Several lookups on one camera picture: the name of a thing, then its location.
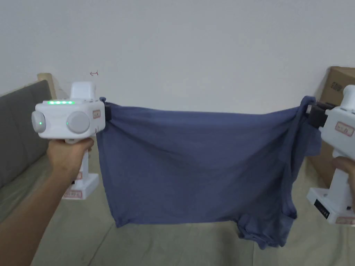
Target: blue t-shirt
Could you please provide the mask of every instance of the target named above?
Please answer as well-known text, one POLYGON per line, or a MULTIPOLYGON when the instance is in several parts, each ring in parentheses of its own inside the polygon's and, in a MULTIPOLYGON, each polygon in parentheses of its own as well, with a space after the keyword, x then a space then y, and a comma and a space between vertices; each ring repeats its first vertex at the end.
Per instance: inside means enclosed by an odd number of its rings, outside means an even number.
POLYGON ((297 217, 292 184, 321 147, 304 115, 314 101, 264 115, 109 103, 97 143, 117 227, 233 220, 260 248, 283 246, 297 217))

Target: sofa cushion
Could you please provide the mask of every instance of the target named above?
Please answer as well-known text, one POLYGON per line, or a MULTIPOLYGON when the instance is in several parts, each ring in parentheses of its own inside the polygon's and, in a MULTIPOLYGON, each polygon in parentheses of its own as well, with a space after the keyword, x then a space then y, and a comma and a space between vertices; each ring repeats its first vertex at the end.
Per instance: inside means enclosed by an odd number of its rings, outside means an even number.
POLYGON ((32 128, 31 113, 37 103, 50 100, 47 81, 40 81, 0 97, 2 130, 0 188, 11 182, 46 151, 48 141, 32 128))

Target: round gray knob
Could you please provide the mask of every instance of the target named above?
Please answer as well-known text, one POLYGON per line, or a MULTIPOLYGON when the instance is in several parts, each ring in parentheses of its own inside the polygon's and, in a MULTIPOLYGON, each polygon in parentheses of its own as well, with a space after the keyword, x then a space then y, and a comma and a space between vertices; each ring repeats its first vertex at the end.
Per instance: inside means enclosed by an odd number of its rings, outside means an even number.
POLYGON ((84 112, 72 112, 67 118, 67 127, 74 133, 84 133, 89 129, 90 119, 84 112))
POLYGON ((42 133, 45 131, 45 119, 44 115, 39 111, 32 112, 32 126, 34 131, 42 133))

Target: beige fabric surface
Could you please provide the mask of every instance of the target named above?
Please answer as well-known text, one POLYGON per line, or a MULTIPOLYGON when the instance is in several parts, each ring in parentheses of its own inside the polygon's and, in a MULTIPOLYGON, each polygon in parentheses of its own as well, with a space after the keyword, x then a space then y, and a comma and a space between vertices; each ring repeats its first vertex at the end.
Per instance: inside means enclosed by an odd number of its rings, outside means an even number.
MULTIPOLYGON (((89 165, 90 172, 99 172, 96 146, 89 165)), ((43 157, 15 183, 1 189, 1 216, 48 174, 48 161, 43 157)), ((32 265, 355 265, 355 228, 329 225, 306 199, 310 187, 321 185, 305 161, 292 192, 299 218, 286 246, 260 250, 256 243, 236 237, 233 222, 116 228, 100 181, 87 200, 61 201, 32 265)))

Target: label sticker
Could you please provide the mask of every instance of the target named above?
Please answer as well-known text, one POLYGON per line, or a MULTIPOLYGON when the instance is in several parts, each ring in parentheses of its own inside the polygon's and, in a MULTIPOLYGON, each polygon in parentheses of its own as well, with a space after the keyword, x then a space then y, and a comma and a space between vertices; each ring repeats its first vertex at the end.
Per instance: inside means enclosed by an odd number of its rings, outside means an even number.
POLYGON ((94 119, 99 118, 100 116, 101 116, 101 111, 100 110, 92 111, 92 117, 94 119))
POLYGON ((335 126, 335 130, 343 133, 344 135, 347 135, 348 137, 351 137, 354 133, 354 128, 344 124, 343 122, 338 122, 337 125, 335 126))
POLYGON ((338 217, 335 223, 338 225, 355 225, 355 217, 338 217))
POLYGON ((343 86, 340 85, 339 83, 333 82, 333 83, 331 84, 331 88, 332 88, 333 90, 336 90, 337 92, 339 92, 339 91, 342 90, 343 86))
POLYGON ((78 176, 76 177, 76 180, 83 179, 83 172, 79 172, 78 176))
POLYGON ((75 199, 82 199, 83 193, 80 190, 67 190, 64 195, 64 198, 75 198, 75 199))

